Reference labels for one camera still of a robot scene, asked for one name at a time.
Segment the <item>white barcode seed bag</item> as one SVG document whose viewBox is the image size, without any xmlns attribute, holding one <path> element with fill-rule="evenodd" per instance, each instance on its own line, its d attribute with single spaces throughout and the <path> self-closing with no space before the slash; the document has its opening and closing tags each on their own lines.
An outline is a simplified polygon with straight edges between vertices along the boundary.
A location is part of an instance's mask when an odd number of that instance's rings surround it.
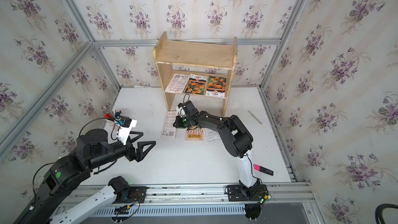
<svg viewBox="0 0 398 224">
<path fill-rule="evenodd" d="M 176 136 L 176 128 L 173 126 L 176 117 L 178 116 L 177 111 L 171 111 L 167 113 L 164 126 L 161 132 L 161 138 L 174 139 Z"/>
</svg>

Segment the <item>white text seed bag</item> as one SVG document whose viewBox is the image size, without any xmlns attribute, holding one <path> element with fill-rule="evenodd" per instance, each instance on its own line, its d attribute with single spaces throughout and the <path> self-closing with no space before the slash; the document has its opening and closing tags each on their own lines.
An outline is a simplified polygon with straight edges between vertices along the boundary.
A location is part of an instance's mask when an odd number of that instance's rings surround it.
<svg viewBox="0 0 398 224">
<path fill-rule="evenodd" d="M 209 142 L 221 139 L 221 137 L 220 137 L 220 135 L 219 135 L 219 133 L 217 131 L 213 131 L 213 130 L 208 129 L 208 128 L 205 128 L 204 131 L 206 133 L 206 137 L 207 137 L 207 140 Z"/>
</svg>

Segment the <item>dark marigold seed bag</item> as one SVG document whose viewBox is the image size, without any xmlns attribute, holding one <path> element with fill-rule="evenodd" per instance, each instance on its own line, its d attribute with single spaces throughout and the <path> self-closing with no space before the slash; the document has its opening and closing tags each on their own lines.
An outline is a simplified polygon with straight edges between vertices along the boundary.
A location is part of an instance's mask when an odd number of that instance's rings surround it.
<svg viewBox="0 0 398 224">
<path fill-rule="evenodd" d="M 206 83 L 207 76 L 190 74 L 187 86 L 183 92 L 187 94 L 204 95 Z"/>
</svg>

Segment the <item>white lower-shelf seed bag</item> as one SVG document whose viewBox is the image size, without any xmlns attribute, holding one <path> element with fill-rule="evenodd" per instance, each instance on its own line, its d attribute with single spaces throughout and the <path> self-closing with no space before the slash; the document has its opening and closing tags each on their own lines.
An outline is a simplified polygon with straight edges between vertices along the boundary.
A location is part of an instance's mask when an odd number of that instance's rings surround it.
<svg viewBox="0 0 398 224">
<path fill-rule="evenodd" d="M 167 85 L 166 93 L 183 93 L 190 76 L 186 74 L 174 74 Z"/>
</svg>

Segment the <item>orange marigold seed bag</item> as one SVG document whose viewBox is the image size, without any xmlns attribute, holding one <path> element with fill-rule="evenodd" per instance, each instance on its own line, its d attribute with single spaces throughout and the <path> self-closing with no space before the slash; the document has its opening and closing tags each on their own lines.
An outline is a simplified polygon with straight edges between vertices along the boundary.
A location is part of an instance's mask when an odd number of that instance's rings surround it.
<svg viewBox="0 0 398 224">
<path fill-rule="evenodd" d="M 206 96 L 225 98 L 227 88 L 227 79 L 218 76 L 209 76 Z"/>
</svg>

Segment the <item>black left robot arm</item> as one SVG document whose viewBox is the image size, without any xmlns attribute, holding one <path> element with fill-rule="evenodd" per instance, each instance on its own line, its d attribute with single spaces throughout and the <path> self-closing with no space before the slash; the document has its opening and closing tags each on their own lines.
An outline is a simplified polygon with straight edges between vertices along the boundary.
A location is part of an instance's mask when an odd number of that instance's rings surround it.
<svg viewBox="0 0 398 224">
<path fill-rule="evenodd" d="M 86 179 L 94 169 L 103 165 L 112 167 L 119 158 L 142 161 L 148 154 L 145 146 L 154 148 L 155 141 L 140 142 L 142 132 L 133 132 L 135 138 L 126 143 L 108 142 L 104 129 L 93 129 L 77 138 L 77 146 L 67 155 L 50 164 L 39 188 L 28 206 L 16 219 L 17 224 L 44 224 L 58 206 Z"/>
</svg>

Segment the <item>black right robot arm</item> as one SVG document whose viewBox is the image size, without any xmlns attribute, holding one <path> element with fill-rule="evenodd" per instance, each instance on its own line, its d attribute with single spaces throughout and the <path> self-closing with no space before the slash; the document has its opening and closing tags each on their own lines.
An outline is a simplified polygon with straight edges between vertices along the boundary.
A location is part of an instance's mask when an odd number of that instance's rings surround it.
<svg viewBox="0 0 398 224">
<path fill-rule="evenodd" d="M 201 111 L 196 115 L 177 116 L 173 127 L 178 129 L 205 128 L 216 131 L 227 152 L 237 159 L 240 186 L 251 193 L 260 188 L 261 180 L 254 176 L 251 162 L 254 139 L 238 116 L 218 117 Z"/>
</svg>

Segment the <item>wooden two-tier shelf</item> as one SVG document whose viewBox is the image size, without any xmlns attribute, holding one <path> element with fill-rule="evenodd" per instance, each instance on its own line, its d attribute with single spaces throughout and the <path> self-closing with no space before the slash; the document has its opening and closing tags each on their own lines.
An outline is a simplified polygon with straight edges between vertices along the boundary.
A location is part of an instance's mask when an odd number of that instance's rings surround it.
<svg viewBox="0 0 398 224">
<path fill-rule="evenodd" d="M 174 66 L 199 67 L 208 69 L 221 69 L 228 71 L 226 75 L 225 96 L 222 98 L 223 107 L 221 116 L 227 112 L 228 100 L 233 82 L 233 71 L 237 65 L 238 50 L 237 37 L 232 43 L 214 44 L 184 40 L 172 40 L 163 32 L 153 48 L 153 59 L 158 72 L 165 105 L 168 111 L 172 110 L 176 94 L 184 94 L 184 90 L 170 91 L 170 85 L 174 75 L 190 75 L 191 71 L 178 71 Z"/>
</svg>

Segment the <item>pink pen cup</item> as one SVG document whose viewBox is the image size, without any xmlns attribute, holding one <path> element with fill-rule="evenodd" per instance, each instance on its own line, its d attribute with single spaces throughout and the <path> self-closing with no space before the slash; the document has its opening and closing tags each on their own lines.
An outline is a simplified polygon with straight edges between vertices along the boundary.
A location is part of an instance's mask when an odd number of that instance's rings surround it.
<svg viewBox="0 0 398 224">
<path fill-rule="evenodd" d="M 104 110 L 104 118 L 108 121 L 116 125 L 118 128 L 122 126 L 122 110 L 109 110 L 106 106 L 102 106 Z"/>
</svg>

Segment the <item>white stick on table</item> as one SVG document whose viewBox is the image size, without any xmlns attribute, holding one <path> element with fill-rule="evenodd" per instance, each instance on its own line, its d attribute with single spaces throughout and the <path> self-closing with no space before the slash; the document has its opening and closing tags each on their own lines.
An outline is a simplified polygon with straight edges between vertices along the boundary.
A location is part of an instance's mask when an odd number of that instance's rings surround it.
<svg viewBox="0 0 398 224">
<path fill-rule="evenodd" d="M 263 125 L 263 122 L 258 118 L 251 110 L 248 110 L 248 113 L 254 117 L 254 119 L 260 124 Z"/>
</svg>

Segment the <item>pink and black marker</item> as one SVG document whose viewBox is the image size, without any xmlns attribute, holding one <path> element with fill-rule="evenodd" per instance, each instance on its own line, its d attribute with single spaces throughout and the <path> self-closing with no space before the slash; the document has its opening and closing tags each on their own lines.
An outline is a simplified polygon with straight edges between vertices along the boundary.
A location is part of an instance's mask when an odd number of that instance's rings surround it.
<svg viewBox="0 0 398 224">
<path fill-rule="evenodd" d="M 257 165 L 257 164 L 254 164 L 254 169 L 255 169 L 256 171 L 259 171 L 259 172 L 261 172 L 261 173 L 264 173 L 264 174 L 267 174 L 267 175 L 270 175 L 270 176 L 273 176 L 273 175 L 274 175 L 274 172 L 273 172 L 272 170 L 267 169 L 267 168 L 262 167 L 262 166 Z"/>
</svg>

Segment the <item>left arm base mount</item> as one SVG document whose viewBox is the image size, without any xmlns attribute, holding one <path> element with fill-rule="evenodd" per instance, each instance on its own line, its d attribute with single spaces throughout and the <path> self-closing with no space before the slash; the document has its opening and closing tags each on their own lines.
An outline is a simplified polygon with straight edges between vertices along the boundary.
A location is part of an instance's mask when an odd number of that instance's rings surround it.
<svg viewBox="0 0 398 224">
<path fill-rule="evenodd" d="M 127 204 L 134 203 L 135 201 L 144 203 L 148 189 L 145 186 L 130 186 L 122 176 L 112 178 L 108 186 L 111 186 L 116 196 L 113 204 Z"/>
</svg>

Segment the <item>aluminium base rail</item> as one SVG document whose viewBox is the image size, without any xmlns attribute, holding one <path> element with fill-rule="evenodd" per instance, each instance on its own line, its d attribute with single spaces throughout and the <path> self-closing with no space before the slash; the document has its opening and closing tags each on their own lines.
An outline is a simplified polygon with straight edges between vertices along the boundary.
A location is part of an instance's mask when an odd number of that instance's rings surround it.
<svg viewBox="0 0 398 224">
<path fill-rule="evenodd" d="M 120 222 L 129 217 L 169 217 L 206 215 L 245 215 L 250 218 L 258 208 L 272 203 L 301 203 L 311 211 L 316 203 L 307 183 L 270 183 L 252 197 L 245 197 L 238 185 L 180 184 L 136 186 L 132 199 L 110 203 L 100 196 L 98 206 L 88 203 L 88 196 L 99 188 L 82 186 L 55 211 L 56 223 L 80 223 L 89 217 L 109 217 Z"/>
</svg>

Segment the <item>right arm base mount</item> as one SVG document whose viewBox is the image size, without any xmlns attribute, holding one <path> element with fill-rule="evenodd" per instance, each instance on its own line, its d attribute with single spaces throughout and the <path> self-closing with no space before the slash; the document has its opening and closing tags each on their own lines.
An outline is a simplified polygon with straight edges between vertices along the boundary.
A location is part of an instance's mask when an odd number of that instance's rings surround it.
<svg viewBox="0 0 398 224">
<path fill-rule="evenodd" d="M 258 179 L 251 187 L 246 187 L 242 182 L 238 185 L 227 185 L 224 193 L 230 202 L 260 202 L 264 203 L 270 199 L 266 185 Z"/>
</svg>

